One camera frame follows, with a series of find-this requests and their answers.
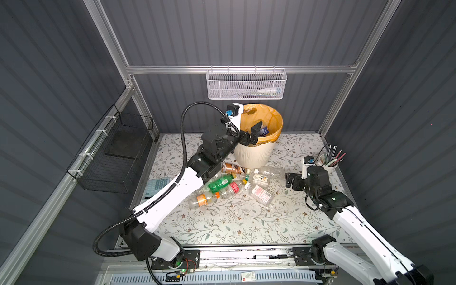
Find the blue band clear bottle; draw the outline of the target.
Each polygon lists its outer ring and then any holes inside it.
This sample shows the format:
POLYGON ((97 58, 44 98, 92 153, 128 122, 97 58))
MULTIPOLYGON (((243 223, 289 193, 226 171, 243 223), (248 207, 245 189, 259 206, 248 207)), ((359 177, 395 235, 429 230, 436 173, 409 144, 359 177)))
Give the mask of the blue band clear bottle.
POLYGON ((269 135, 270 131, 266 125, 262 125, 258 133, 260 137, 264 137, 269 135))

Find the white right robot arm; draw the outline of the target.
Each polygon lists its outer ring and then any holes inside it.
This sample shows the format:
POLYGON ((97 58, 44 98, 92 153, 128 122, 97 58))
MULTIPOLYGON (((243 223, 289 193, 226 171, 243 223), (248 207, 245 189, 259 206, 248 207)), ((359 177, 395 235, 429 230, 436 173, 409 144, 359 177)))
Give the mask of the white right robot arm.
POLYGON ((321 211, 346 231, 367 255, 364 260, 346 249, 336 238, 323 235, 310 247, 294 248, 296 262, 311 261, 319 266, 334 264, 364 285, 432 285, 434 275, 401 254, 362 216, 342 192, 332 189, 322 166, 308 166, 305 174, 286 173, 286 187, 303 191, 312 201, 310 209, 321 211))

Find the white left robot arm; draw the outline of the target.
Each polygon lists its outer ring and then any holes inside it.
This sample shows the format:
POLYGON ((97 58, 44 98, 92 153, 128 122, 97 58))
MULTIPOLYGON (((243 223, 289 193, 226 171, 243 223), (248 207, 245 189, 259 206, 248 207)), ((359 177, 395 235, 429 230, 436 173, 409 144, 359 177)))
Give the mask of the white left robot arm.
POLYGON ((161 258, 172 264, 180 265, 185 250, 174 238, 160 237, 156 229, 164 218, 187 196, 200 189, 222 169, 223 161, 234 151, 238 144, 256 144, 262 122, 251 127, 250 132, 241 131, 239 137, 233 136, 219 123, 203 133, 202 145, 190 159, 184 160, 184 174, 180 180, 173 179, 156 195, 134 208, 138 214, 121 227, 121 236, 138 261, 161 258))

